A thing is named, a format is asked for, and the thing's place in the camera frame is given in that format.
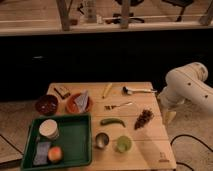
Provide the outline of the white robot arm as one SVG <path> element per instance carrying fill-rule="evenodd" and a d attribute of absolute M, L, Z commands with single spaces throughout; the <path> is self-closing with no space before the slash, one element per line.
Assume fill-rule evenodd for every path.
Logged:
<path fill-rule="evenodd" d="M 213 88 L 205 84 L 207 78 L 208 70 L 200 62 L 174 68 L 166 74 L 166 86 L 157 96 L 165 125 L 176 116 L 174 108 L 185 100 L 190 100 L 206 113 L 213 114 Z"/>

